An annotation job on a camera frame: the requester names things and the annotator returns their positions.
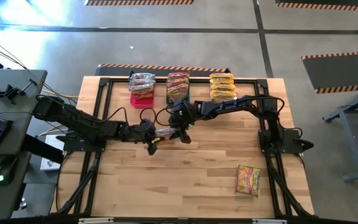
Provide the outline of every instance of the computer mouse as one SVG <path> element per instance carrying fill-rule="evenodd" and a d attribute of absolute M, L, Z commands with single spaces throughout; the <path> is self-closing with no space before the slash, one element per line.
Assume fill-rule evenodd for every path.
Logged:
<path fill-rule="evenodd" d="M 9 185 L 15 176 L 17 157 L 10 155 L 5 157 L 0 163 L 0 185 Z"/>

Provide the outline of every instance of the concrete floor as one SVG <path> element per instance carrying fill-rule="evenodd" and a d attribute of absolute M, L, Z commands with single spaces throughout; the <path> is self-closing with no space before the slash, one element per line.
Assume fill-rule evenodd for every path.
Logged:
<path fill-rule="evenodd" d="M 259 0 L 265 29 L 358 30 L 358 12 L 275 7 Z M 196 0 L 191 6 L 84 6 L 77 0 L 0 0 L 0 24 L 67 27 L 256 29 L 252 0 Z M 315 143 L 305 152 L 306 175 L 315 213 L 323 218 L 358 221 L 358 181 L 341 176 L 355 171 L 342 126 L 322 115 L 346 105 L 357 93 L 317 95 L 300 60 L 302 55 L 358 51 L 358 35 L 266 35 L 273 75 L 284 78 L 296 126 Z M 55 91 L 78 94 L 85 75 L 101 63 L 229 67 L 237 77 L 266 77 L 258 34 L 25 32 L 0 29 L 0 44 L 29 68 L 48 71 Z M 8 67 L 17 68 L 0 57 Z M 29 134 L 48 125 L 34 120 Z M 26 190 L 31 206 L 21 215 L 47 213 L 50 185 Z M 45 194 L 37 195 L 45 189 Z"/>

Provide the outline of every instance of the colorful snack bag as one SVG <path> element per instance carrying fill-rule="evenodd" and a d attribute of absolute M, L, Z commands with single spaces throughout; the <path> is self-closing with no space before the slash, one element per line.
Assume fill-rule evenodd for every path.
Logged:
<path fill-rule="evenodd" d="M 178 93 L 176 95 L 170 95 L 168 96 L 168 102 L 169 103 L 174 103 L 176 100 L 184 100 L 187 98 L 187 91 L 186 92 L 182 92 L 182 93 Z"/>
<path fill-rule="evenodd" d="M 143 78 L 143 79 L 133 79 L 129 81 L 132 85 L 143 85 L 143 84 L 149 84 L 149 83 L 155 83 L 155 80 L 152 78 Z"/>
<path fill-rule="evenodd" d="M 189 77 L 190 77 L 189 72 L 174 72 L 168 74 L 167 80 L 177 80 L 177 79 L 184 79 Z"/>
<path fill-rule="evenodd" d="M 181 84 L 189 84 L 189 79 L 188 78 L 182 78 L 182 79 L 177 79 L 177 80 L 168 80 L 167 81 L 167 88 L 171 88 L 173 86 L 178 86 Z"/>
<path fill-rule="evenodd" d="M 188 89 L 189 89 L 189 85 L 187 85 L 187 84 L 181 84 L 181 85 L 177 85 L 177 86 L 168 88 L 168 89 L 167 89 L 167 94 L 168 94 L 168 95 L 175 95 L 175 94 L 183 93 L 183 92 L 186 92 L 186 93 L 187 93 L 187 90 L 188 90 Z"/>
<path fill-rule="evenodd" d="M 137 100 L 149 99 L 153 97 L 153 92 L 143 93 L 143 94 L 132 94 L 132 96 L 134 96 L 134 98 Z"/>
<path fill-rule="evenodd" d="M 236 93 L 231 91 L 211 91 L 210 95 L 213 102 L 233 100 L 237 96 Z"/>
<path fill-rule="evenodd" d="M 151 73 L 134 73 L 131 76 L 131 80 L 136 80 L 136 79 L 155 79 L 155 75 L 151 74 Z"/>
<path fill-rule="evenodd" d="M 236 192 L 259 196 L 260 169 L 247 166 L 239 166 L 237 174 Z"/>
<path fill-rule="evenodd" d="M 153 92 L 154 83 L 143 84 L 143 85 L 130 85 L 128 90 L 134 95 L 146 94 Z"/>
<path fill-rule="evenodd" d="M 235 91 L 235 85 L 226 85 L 226 84 L 216 84 L 211 86 L 211 90 L 214 91 Z"/>
<path fill-rule="evenodd" d="M 175 133 L 175 128 L 164 128 L 155 131 L 156 138 L 169 138 L 173 133 Z"/>
<path fill-rule="evenodd" d="M 227 80 L 232 80 L 233 74 L 231 74 L 231 73 L 214 73 L 214 74 L 209 75 L 209 79 L 214 79 L 214 78 L 223 78 L 223 79 L 227 79 Z"/>
<path fill-rule="evenodd" d="M 233 80 L 229 80 L 229 79 L 225 79 L 225 78 L 213 78 L 209 82 L 211 82 L 212 85 L 217 85 L 217 84 L 233 85 L 234 84 Z"/>

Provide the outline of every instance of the butcher block tabletop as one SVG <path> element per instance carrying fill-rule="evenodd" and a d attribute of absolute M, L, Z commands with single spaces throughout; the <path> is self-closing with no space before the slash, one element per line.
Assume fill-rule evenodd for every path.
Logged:
<path fill-rule="evenodd" d="M 93 114 L 100 78 L 106 77 L 84 77 L 77 104 L 79 110 Z M 283 79 L 268 78 L 267 82 L 270 95 L 285 102 L 280 113 L 282 125 L 292 128 L 291 109 Z M 139 124 L 141 110 L 130 104 L 128 85 L 114 84 L 109 115 L 125 107 L 129 124 Z M 252 85 L 235 85 L 238 97 L 255 95 Z M 164 83 L 155 84 L 155 111 L 166 107 L 165 91 Z M 106 92 L 101 100 L 99 118 Z M 190 84 L 190 101 L 195 100 L 209 101 L 209 84 Z M 142 116 L 151 120 L 154 118 L 150 110 Z M 158 120 L 168 124 L 168 117 L 169 114 L 164 112 Z M 124 121 L 123 111 L 111 120 Z M 257 136 L 259 129 L 257 118 L 240 111 L 220 115 L 211 121 L 197 121 L 188 130 L 191 144 L 183 144 L 179 139 L 160 142 L 153 156 L 147 153 L 147 145 L 108 141 L 101 157 L 91 216 L 273 218 L 267 166 Z M 79 183 L 84 154 L 74 152 L 62 166 L 58 186 L 59 207 L 69 199 Z M 313 213 L 300 158 L 292 154 L 283 154 L 282 157 L 288 188 L 305 210 Z M 261 170 L 258 198 L 236 193 L 238 165 Z M 283 197 L 277 184 L 276 188 L 280 209 L 284 212 Z M 87 196 L 88 187 L 83 195 L 83 208 Z"/>

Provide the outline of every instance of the hazard stripe tape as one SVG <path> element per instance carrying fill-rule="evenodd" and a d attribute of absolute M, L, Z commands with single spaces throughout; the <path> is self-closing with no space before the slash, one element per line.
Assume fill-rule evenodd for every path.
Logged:
<path fill-rule="evenodd" d="M 153 65 L 121 65 L 121 64 L 100 64 L 99 67 L 110 68 L 145 68 L 145 69 L 164 69 L 164 70 L 183 70 L 183 71 L 204 71 L 204 72 L 224 72 L 225 68 L 193 68 L 176 66 L 153 66 Z"/>
<path fill-rule="evenodd" d="M 315 89 L 317 94 L 323 93 L 342 93 L 347 91 L 358 91 L 358 85 L 351 86 L 336 86 L 336 87 L 328 87 L 328 88 L 318 88 Z"/>
<path fill-rule="evenodd" d="M 88 0 L 86 6 L 149 6 L 192 4 L 194 0 Z"/>
<path fill-rule="evenodd" d="M 358 11 L 358 6 L 343 6 L 343 5 L 329 5 L 329 4 L 303 4 L 303 3 L 276 3 L 278 7 L 293 7 L 302 9 L 331 9 L 331 10 L 346 10 Z"/>
<path fill-rule="evenodd" d="M 304 55 L 302 60 L 310 58 L 321 58 L 321 57 L 343 57 L 343 56 L 353 56 L 358 55 L 358 52 L 349 52 L 349 53 L 335 53 L 335 54 L 321 54 L 321 55 Z"/>

